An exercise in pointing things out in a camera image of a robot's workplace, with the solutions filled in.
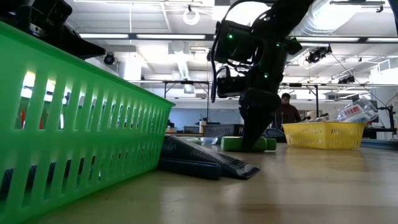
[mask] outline ceiling duct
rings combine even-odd
[[[189,70],[187,65],[187,54],[189,54],[189,46],[181,40],[175,40],[169,45],[169,53],[175,54],[182,80],[191,80],[189,77]],[[184,93],[195,93],[193,85],[184,85]]]
[[[348,22],[361,6],[330,4],[331,0],[315,1],[291,35],[328,35]]]

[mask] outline white ceiling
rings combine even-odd
[[[196,25],[190,26],[182,19],[186,6],[166,5],[164,6],[165,10],[162,11],[162,7],[156,5],[133,6],[130,4],[75,2],[73,0],[66,0],[66,2],[73,8],[73,14],[69,17],[68,23],[78,32],[212,34],[215,31],[216,21],[211,16],[212,7],[196,7],[202,11],[200,20]],[[385,6],[381,13],[376,13],[376,9],[376,7],[363,8],[333,34],[396,36],[394,15],[389,7]],[[171,74],[173,70],[178,69],[177,64],[167,58],[169,41],[97,40],[95,43],[105,48],[107,45],[135,45],[146,61],[146,65],[142,69],[142,74],[146,78],[150,78],[154,74]],[[212,43],[196,41],[190,42],[190,45],[211,47]],[[367,68],[375,66],[375,63],[365,61],[380,62],[385,60],[383,59],[385,56],[398,55],[398,45],[396,44],[332,44],[331,47],[335,55],[340,55],[338,59],[345,68],[356,67],[357,78],[362,82],[368,78]],[[358,62],[358,55],[373,55],[374,58]],[[205,54],[196,54],[195,58],[192,57],[188,62],[189,69],[208,71],[210,66],[205,56]],[[285,69],[286,79],[284,81],[306,82],[308,80],[304,80],[304,78],[311,77],[311,81],[320,82],[345,71],[333,57],[325,58],[321,63],[309,69],[302,65],[302,60],[303,58],[298,59],[298,66],[289,66]]]

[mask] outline blue object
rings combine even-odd
[[[221,166],[211,162],[165,158],[159,160],[157,167],[163,171],[209,180],[219,180],[221,178]]]

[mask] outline wooden table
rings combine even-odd
[[[379,149],[229,153],[261,168],[249,180],[152,171],[30,223],[397,223],[398,153]]]

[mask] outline ceiling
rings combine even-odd
[[[202,1],[202,6],[192,6],[199,10],[200,19],[195,25],[188,25],[183,20],[186,5],[173,6],[162,3],[148,4],[105,4],[97,2],[75,2],[66,0],[73,8],[68,23],[81,33],[173,33],[173,34],[213,34],[216,20],[213,20],[214,1]],[[396,25],[394,14],[388,4],[381,13],[378,7],[362,7],[348,22],[331,35],[340,36],[385,36],[395,37]],[[177,64],[168,56],[168,40],[95,40],[96,44],[107,48],[110,45],[136,46],[144,59],[142,74],[146,79],[161,78],[178,70]],[[209,41],[188,41],[190,46],[211,47]],[[285,69],[284,82],[337,82],[331,77],[341,74],[346,69],[354,68],[360,82],[368,81],[368,68],[382,62],[386,57],[398,55],[398,44],[331,44],[333,54],[320,63],[309,67],[305,62],[305,52],[290,56],[290,63]],[[203,78],[210,66],[206,54],[197,52],[187,62],[189,70],[204,71]]]

